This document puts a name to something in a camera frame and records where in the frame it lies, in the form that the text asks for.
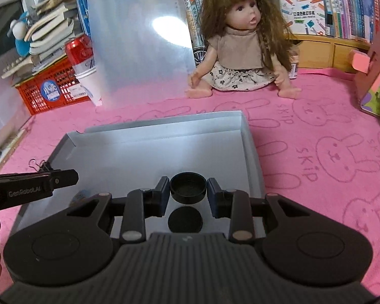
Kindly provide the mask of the stack of books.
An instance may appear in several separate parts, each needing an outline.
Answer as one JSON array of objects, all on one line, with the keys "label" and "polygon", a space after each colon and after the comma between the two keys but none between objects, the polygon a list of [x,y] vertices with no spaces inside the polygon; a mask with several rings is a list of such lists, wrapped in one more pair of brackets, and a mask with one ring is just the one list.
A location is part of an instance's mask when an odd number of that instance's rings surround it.
[{"label": "stack of books", "polygon": [[27,12],[29,55],[18,55],[3,69],[3,79],[37,74],[64,57],[66,42],[83,33],[77,0],[41,0]]}]

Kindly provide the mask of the colourful stationery box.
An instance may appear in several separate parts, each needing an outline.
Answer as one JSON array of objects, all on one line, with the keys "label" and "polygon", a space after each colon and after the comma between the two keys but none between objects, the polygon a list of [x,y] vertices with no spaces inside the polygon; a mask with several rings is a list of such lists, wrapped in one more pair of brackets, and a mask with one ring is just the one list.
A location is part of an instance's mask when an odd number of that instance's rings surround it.
[{"label": "colourful stationery box", "polygon": [[292,34],[325,36],[323,0],[274,0]]}]

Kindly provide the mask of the red plastic basket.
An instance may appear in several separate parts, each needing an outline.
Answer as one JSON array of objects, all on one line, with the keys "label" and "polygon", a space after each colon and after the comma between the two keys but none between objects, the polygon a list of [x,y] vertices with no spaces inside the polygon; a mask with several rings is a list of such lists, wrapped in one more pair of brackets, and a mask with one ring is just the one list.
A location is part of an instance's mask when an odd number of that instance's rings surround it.
[{"label": "red plastic basket", "polygon": [[15,88],[31,115],[90,100],[67,57],[22,81]]}]

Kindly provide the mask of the translucent clipboard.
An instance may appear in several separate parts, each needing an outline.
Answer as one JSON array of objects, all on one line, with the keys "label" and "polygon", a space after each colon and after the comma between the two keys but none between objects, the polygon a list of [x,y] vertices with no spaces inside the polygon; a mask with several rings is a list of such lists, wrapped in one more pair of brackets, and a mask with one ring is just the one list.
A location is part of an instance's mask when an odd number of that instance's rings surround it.
[{"label": "translucent clipboard", "polygon": [[184,0],[88,0],[105,108],[182,98],[195,68]]}]

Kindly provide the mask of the pink phone stand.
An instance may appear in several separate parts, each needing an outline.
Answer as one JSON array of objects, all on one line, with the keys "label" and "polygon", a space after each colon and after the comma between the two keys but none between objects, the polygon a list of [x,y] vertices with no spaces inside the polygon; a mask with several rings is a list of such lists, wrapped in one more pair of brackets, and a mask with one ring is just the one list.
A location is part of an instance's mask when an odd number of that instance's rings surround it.
[{"label": "pink phone stand", "polygon": [[367,53],[352,50],[349,62],[357,71],[353,78],[362,111],[380,117],[380,28]]}]

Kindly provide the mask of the pink bunny towel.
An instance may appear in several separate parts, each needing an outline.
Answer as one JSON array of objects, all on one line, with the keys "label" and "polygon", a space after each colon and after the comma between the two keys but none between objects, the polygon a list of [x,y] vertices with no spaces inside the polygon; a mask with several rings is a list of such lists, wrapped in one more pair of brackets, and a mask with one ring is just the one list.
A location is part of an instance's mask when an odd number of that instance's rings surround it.
[{"label": "pink bunny towel", "polygon": [[334,69],[302,70],[298,100],[271,86],[251,93],[215,92],[210,98],[172,99],[117,110],[84,102],[38,114],[3,167],[28,172],[48,158],[67,132],[91,126],[221,110],[241,110],[249,121],[265,185],[366,235],[373,261],[365,286],[380,295],[380,119],[358,109],[351,76]]}]

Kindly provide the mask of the brown-haired baby doll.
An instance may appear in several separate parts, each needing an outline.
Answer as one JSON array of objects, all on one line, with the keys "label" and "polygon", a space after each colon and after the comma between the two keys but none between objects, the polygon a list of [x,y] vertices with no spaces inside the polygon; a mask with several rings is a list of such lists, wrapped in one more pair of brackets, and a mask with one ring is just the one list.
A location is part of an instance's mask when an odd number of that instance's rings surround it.
[{"label": "brown-haired baby doll", "polygon": [[289,77],[286,23],[270,0],[203,0],[200,27],[206,54],[189,76],[188,98],[207,98],[213,90],[256,91],[269,84],[281,98],[298,97],[301,90]]}]

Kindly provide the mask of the white paper cup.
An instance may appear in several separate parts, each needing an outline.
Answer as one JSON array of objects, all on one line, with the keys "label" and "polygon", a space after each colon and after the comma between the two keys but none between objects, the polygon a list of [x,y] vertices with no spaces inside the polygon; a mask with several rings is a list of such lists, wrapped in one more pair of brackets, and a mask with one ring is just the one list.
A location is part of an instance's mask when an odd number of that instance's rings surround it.
[{"label": "white paper cup", "polygon": [[101,79],[97,73],[96,68],[91,68],[82,73],[78,73],[75,77],[79,80],[79,83],[84,87],[91,102],[95,106],[101,106]]}]

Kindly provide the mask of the blue white plush toy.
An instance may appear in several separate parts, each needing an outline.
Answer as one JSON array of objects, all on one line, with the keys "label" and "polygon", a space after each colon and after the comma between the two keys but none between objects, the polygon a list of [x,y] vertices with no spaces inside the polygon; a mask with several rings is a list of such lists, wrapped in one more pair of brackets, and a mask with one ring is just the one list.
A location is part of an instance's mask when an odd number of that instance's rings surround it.
[{"label": "blue white plush toy", "polygon": [[28,12],[23,12],[18,19],[13,19],[7,32],[9,38],[11,36],[15,38],[15,48],[21,57],[29,55],[30,43],[24,40],[27,34],[27,16]]}]

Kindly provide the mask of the black round lid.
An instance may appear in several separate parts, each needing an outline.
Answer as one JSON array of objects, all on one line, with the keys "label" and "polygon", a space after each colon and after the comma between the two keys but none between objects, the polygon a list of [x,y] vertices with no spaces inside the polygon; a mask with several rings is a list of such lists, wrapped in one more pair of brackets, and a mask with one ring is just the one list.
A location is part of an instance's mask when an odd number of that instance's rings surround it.
[{"label": "black round lid", "polygon": [[173,233],[198,233],[202,230],[203,219],[192,206],[181,206],[171,212],[168,227]]}]

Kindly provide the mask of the black binder clip on edge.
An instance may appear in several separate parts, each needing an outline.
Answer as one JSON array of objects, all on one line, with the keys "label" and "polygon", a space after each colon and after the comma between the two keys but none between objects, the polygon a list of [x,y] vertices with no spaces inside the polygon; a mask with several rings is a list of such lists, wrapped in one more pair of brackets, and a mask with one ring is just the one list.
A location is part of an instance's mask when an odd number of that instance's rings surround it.
[{"label": "black binder clip on edge", "polygon": [[45,160],[41,160],[41,162],[38,162],[35,159],[31,159],[28,163],[29,168],[37,171],[37,172],[49,172],[53,170],[50,163]]}]

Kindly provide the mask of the black round cap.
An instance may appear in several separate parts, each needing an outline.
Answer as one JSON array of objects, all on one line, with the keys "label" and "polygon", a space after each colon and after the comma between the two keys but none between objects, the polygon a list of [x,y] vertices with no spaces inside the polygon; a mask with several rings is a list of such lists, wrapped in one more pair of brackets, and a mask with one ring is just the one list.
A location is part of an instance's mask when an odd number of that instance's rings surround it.
[{"label": "black round cap", "polygon": [[195,172],[181,172],[170,180],[173,199],[181,204],[196,204],[206,194],[206,179]]}]

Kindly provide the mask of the grey cardboard box tray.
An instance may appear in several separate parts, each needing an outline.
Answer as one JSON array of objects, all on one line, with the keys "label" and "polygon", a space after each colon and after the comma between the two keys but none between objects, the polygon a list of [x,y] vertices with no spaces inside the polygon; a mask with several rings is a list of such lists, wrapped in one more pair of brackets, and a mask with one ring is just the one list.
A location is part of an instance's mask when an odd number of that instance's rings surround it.
[{"label": "grey cardboard box tray", "polygon": [[115,198],[152,189],[163,176],[195,172],[222,189],[254,198],[265,194],[263,174],[246,117],[240,111],[209,112],[92,127],[69,132],[48,158],[55,169],[74,169],[77,185],[21,207],[13,232],[67,208],[84,192]]}]

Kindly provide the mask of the wooden drawer shelf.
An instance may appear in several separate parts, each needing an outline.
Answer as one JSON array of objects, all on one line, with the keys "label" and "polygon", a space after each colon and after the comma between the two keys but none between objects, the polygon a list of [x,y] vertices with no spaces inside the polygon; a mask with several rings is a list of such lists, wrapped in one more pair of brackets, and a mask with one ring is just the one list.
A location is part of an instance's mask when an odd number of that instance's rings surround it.
[{"label": "wooden drawer shelf", "polygon": [[289,39],[298,47],[299,67],[304,69],[335,68],[355,73],[349,62],[349,53],[351,50],[367,53],[370,48],[370,44],[364,41],[328,36],[291,34]]}]

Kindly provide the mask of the red soda can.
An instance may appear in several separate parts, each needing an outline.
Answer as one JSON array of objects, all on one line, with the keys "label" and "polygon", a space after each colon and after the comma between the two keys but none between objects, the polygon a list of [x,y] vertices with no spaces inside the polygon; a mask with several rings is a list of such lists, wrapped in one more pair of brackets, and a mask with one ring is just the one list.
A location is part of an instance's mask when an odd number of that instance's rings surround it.
[{"label": "red soda can", "polygon": [[65,53],[76,74],[84,73],[95,66],[92,42],[86,34],[67,41]]}]

